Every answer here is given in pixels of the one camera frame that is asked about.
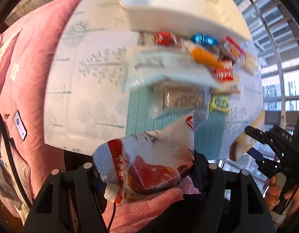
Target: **blue candy wrapper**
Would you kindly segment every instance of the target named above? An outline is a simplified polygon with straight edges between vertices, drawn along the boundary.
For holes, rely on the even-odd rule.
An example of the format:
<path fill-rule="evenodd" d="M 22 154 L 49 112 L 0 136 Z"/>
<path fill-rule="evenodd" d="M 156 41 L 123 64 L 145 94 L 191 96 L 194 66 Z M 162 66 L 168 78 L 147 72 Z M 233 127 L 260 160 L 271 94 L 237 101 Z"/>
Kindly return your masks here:
<path fill-rule="evenodd" d="M 205 36 L 203 34 L 195 34 L 190 40 L 197 45 L 201 46 L 218 46 L 218 41 L 214 37 Z"/>

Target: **finger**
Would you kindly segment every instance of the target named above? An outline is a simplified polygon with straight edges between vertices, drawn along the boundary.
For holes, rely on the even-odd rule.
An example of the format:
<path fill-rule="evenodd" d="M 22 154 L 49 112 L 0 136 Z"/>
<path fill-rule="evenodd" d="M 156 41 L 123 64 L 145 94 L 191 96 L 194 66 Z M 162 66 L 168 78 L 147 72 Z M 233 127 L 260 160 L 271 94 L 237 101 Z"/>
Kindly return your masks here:
<path fill-rule="evenodd" d="M 273 196 L 279 196 L 281 194 L 281 191 L 282 189 L 279 188 L 278 186 L 276 185 L 271 185 L 269 186 L 267 192 L 266 192 L 266 195 L 273 195 Z"/>
<path fill-rule="evenodd" d="M 271 185 L 274 185 L 274 184 L 276 183 L 276 180 L 277 180 L 277 177 L 276 177 L 276 175 L 275 175 L 275 176 L 273 176 L 273 177 L 270 179 L 270 184 L 271 184 Z"/>
<path fill-rule="evenodd" d="M 286 192 L 284 195 L 284 199 L 289 200 L 292 197 L 293 193 L 295 192 L 296 187 L 297 187 L 297 185 L 295 185 L 291 190 Z"/>
<path fill-rule="evenodd" d="M 274 206 L 272 206 L 272 205 L 267 205 L 267 207 L 268 207 L 269 211 L 272 211 L 274 209 Z"/>
<path fill-rule="evenodd" d="M 288 216 L 295 213 L 297 210 L 299 209 L 299 188 L 295 194 L 295 197 L 293 199 L 293 203 L 289 209 L 289 212 L 288 212 Z"/>
<path fill-rule="evenodd" d="M 267 206 L 275 207 L 280 202 L 280 200 L 276 196 L 273 196 L 273 195 L 266 195 L 264 199 L 265 199 Z"/>

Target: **red snack package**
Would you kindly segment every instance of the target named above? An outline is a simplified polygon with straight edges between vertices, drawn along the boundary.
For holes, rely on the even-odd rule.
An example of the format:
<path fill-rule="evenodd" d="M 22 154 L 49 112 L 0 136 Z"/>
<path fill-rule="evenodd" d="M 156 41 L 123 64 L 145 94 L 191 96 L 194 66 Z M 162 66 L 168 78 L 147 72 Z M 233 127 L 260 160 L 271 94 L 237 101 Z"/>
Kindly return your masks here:
<path fill-rule="evenodd" d="M 216 76 L 216 79 L 220 82 L 234 79 L 232 67 L 216 67 L 213 72 Z"/>
<path fill-rule="evenodd" d="M 234 63 L 241 64 L 245 59 L 245 52 L 231 38 L 226 37 L 222 48 L 223 53 L 229 57 Z"/>
<path fill-rule="evenodd" d="M 204 114 L 192 111 L 163 130 L 114 139 L 93 154 L 105 198 L 114 203 L 151 199 L 177 186 L 193 165 L 194 131 Z"/>
<path fill-rule="evenodd" d="M 179 37 L 170 32 L 157 32 L 153 35 L 153 41 L 156 45 L 162 46 L 181 46 Z"/>

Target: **pink blanket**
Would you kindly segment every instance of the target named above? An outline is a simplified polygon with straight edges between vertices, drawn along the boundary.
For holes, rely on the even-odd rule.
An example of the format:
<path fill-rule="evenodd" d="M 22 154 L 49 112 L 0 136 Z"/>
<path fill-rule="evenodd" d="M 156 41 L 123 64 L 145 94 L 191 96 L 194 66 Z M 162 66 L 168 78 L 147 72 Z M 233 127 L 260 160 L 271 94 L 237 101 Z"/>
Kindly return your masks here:
<path fill-rule="evenodd" d="M 117 204 L 111 233 L 134 233 L 159 216 L 172 203 L 183 199 L 183 194 L 199 194 L 189 177 L 186 177 L 176 188 L 148 200 L 129 204 Z M 102 214 L 106 226 L 113 213 L 113 203 L 108 201 Z"/>
<path fill-rule="evenodd" d="M 31 168 L 33 197 L 52 169 L 65 169 L 63 150 L 46 145 L 43 135 L 45 87 L 61 33 L 80 0 L 54 0 L 22 17 L 2 34 L 2 43 L 19 29 L 0 63 L 0 112 L 10 114 L 6 125 L 22 159 Z M 10 78 L 14 64 L 18 75 Z M 16 111 L 27 129 L 21 140 L 14 123 Z"/>

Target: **white storage box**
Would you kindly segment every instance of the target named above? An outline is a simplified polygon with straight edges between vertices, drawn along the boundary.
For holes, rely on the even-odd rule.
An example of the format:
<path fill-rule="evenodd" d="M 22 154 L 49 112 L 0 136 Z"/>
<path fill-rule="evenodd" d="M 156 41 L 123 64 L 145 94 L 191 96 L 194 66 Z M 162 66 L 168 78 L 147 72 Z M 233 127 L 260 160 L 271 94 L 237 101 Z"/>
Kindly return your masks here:
<path fill-rule="evenodd" d="M 131 30 L 196 33 L 238 44 L 251 39 L 248 26 L 233 0 L 121 0 Z"/>

